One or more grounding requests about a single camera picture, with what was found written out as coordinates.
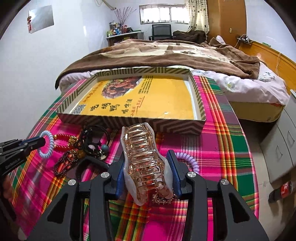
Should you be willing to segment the wooden wardrobe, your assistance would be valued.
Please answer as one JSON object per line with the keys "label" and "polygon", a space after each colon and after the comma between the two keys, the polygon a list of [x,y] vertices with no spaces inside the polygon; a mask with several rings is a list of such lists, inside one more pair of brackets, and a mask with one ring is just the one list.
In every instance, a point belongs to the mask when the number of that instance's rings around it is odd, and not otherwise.
{"label": "wooden wardrobe", "polygon": [[221,36],[226,44],[235,46],[237,37],[246,33],[246,7],[244,0],[208,0],[208,41]]}

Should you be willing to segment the patterned window curtain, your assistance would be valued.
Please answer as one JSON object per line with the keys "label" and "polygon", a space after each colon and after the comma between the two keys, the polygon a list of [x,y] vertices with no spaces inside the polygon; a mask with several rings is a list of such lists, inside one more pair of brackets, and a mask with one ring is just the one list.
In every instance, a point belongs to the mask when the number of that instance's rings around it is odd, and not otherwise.
{"label": "patterned window curtain", "polygon": [[189,14],[188,32],[192,30],[209,32],[207,0],[187,0],[185,6]]}

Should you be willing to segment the window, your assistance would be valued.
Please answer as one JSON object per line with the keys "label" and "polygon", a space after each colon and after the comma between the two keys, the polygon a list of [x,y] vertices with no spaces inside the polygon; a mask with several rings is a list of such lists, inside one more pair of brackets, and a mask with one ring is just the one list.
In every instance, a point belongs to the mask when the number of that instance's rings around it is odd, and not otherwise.
{"label": "window", "polygon": [[139,6],[141,24],[189,24],[189,13],[184,4],[146,4]]}

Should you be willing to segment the dried branch bouquet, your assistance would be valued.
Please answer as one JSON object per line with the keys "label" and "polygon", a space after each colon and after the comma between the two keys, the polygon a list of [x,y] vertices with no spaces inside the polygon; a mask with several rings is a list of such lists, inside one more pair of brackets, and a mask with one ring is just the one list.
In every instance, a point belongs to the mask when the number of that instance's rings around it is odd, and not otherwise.
{"label": "dried branch bouquet", "polygon": [[121,8],[116,8],[114,10],[115,16],[118,19],[118,23],[121,25],[121,28],[124,28],[126,20],[130,17],[130,15],[135,11],[135,9],[131,6]]}

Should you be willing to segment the wooden headboard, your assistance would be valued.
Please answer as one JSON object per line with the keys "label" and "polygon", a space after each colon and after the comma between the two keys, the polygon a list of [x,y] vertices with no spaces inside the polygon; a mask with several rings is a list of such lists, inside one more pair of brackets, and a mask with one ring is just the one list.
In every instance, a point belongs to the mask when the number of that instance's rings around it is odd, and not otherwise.
{"label": "wooden headboard", "polygon": [[264,44],[253,41],[251,44],[241,42],[239,50],[250,56],[257,56],[259,60],[267,65],[276,75],[285,81],[288,94],[295,90],[295,62],[283,53],[274,50]]}

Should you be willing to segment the black wristband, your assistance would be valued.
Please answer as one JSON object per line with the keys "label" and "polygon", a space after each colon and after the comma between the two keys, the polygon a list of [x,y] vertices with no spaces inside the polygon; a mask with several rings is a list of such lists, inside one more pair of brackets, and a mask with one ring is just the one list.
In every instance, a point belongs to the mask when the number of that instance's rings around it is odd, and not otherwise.
{"label": "black wristband", "polygon": [[96,168],[101,168],[104,171],[107,171],[109,169],[109,165],[105,163],[104,161],[101,161],[95,157],[92,156],[86,156],[84,157],[81,162],[77,165],[76,171],[75,171],[75,177],[78,180],[78,182],[82,181],[82,174],[86,169],[90,166],[95,166]]}

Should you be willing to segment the bed with white sheet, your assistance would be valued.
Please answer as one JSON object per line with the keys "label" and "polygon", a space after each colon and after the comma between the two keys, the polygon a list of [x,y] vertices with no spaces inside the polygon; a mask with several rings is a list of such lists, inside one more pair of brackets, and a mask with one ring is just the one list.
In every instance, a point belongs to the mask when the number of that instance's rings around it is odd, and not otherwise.
{"label": "bed with white sheet", "polygon": [[257,79],[242,79],[182,65],[174,67],[188,69],[193,75],[213,79],[227,97],[237,117],[243,120],[276,121],[290,99],[285,81],[262,62]]}

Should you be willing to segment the desk with clutter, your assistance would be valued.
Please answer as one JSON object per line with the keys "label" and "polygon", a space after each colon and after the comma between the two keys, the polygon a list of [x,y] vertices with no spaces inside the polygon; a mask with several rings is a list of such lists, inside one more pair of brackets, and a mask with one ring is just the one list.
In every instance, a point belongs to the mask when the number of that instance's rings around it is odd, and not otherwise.
{"label": "desk with clutter", "polygon": [[144,40],[144,32],[141,30],[133,30],[127,25],[112,22],[109,24],[110,30],[107,31],[107,43],[108,46],[114,46],[124,40],[128,39],[140,39]]}

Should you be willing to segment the black office chair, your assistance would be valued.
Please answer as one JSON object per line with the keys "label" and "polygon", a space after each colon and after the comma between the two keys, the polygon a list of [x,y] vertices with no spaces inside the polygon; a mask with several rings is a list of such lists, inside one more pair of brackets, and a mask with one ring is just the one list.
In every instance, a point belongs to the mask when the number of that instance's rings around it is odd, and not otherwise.
{"label": "black office chair", "polygon": [[150,41],[172,40],[171,24],[152,24],[152,35]]}

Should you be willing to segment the rose gold hair claw clip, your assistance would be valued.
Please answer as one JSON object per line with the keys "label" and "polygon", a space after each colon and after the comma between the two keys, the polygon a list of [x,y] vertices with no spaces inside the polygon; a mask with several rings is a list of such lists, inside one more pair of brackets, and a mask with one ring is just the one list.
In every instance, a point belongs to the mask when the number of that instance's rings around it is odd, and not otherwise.
{"label": "rose gold hair claw clip", "polygon": [[151,126],[138,123],[122,127],[120,142],[125,157],[125,186],[134,203],[138,206],[147,203],[153,190],[160,197],[172,198],[173,173],[168,160],[158,151]]}

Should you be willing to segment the wall poster silver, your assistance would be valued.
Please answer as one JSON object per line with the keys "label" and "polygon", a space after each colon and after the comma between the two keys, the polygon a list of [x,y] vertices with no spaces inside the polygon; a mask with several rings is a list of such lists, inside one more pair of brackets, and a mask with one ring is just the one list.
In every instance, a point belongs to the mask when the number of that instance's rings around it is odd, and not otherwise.
{"label": "wall poster silver", "polygon": [[52,6],[48,5],[29,10],[27,25],[30,34],[53,26],[54,19]]}

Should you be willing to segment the cola bottle red label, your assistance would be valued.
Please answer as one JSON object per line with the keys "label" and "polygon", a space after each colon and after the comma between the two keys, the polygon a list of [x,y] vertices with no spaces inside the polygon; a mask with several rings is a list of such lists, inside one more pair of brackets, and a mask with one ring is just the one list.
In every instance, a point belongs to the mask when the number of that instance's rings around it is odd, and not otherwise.
{"label": "cola bottle red label", "polygon": [[275,203],[284,199],[295,192],[295,181],[288,181],[269,194],[268,202]]}

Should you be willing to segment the grey drawer cabinet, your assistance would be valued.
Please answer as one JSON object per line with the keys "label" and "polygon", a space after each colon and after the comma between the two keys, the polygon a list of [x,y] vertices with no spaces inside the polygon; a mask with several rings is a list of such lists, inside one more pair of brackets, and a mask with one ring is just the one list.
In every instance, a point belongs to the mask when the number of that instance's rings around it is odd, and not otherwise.
{"label": "grey drawer cabinet", "polygon": [[295,168],[295,91],[292,90],[276,124],[261,142],[270,183]]}

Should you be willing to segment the yellow striped cardboard box tray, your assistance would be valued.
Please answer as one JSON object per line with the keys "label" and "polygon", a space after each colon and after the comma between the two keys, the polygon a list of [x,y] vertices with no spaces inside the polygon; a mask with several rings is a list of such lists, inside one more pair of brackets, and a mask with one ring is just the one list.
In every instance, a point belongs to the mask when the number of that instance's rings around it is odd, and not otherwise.
{"label": "yellow striped cardboard box tray", "polygon": [[199,135],[206,122],[201,94],[186,68],[106,70],[86,79],[57,108],[62,122],[112,129],[148,123],[156,132]]}

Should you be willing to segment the plaid pink green tablecloth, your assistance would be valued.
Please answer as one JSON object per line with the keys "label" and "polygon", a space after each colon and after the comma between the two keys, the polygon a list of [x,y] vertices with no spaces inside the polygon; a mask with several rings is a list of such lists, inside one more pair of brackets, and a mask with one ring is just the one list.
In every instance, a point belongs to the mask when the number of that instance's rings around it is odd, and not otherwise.
{"label": "plaid pink green tablecloth", "polygon": [[250,240],[258,222],[256,176],[244,132],[216,82],[190,76],[201,124],[173,134],[130,120],[105,147],[101,126],[55,116],[11,172],[13,206],[28,240]]}

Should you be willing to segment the brown plush blanket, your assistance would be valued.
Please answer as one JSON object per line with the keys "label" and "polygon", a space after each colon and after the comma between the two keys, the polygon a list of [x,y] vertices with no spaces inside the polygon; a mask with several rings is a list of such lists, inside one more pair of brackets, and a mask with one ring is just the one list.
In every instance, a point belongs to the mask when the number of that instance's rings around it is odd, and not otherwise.
{"label": "brown plush blanket", "polygon": [[93,70],[130,67],[187,66],[214,71],[242,79],[256,79],[260,61],[231,45],[223,45],[215,38],[209,43],[196,44],[182,40],[148,41],[128,39],[117,45],[92,52],[70,64],[60,73],[55,88],[61,88],[61,79],[68,74]]}

